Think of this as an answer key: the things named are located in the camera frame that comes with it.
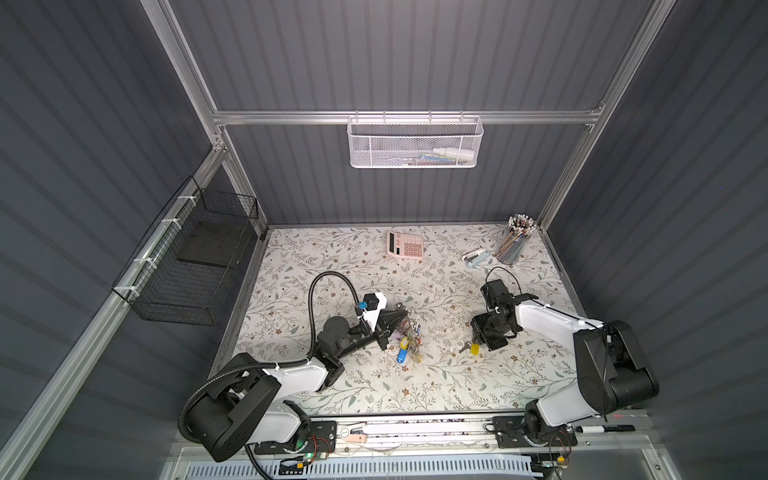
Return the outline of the yellow tagged key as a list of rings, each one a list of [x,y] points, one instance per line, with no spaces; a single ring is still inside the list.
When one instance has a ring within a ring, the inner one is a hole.
[[[460,353],[469,353],[473,356],[480,354],[480,344],[473,342],[465,342],[459,350]]]

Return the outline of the metal keyring with coloured keys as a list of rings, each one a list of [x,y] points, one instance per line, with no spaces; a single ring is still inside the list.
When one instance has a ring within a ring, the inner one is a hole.
[[[423,344],[421,325],[410,318],[406,318],[397,327],[397,333],[400,335],[397,363],[404,365],[408,359],[421,363],[423,361],[420,351]]]

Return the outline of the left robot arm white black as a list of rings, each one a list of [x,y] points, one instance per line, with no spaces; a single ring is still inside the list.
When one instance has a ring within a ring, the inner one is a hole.
[[[248,353],[236,355],[186,400],[179,433],[203,445],[217,462],[253,444],[301,451],[312,420],[290,398],[333,385],[345,370],[344,357],[371,344],[386,349],[407,316],[404,308],[379,308],[362,311],[356,325],[330,317],[315,338],[313,357],[290,367],[262,364]]]

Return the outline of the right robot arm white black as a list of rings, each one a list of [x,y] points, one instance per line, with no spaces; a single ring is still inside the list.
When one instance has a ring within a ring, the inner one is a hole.
[[[660,385],[632,327],[566,313],[530,293],[514,295],[501,280],[481,287],[486,311],[472,318],[473,341],[499,350],[523,331],[535,332],[574,354],[576,380],[525,406],[519,429],[544,446],[567,427],[649,400]]]

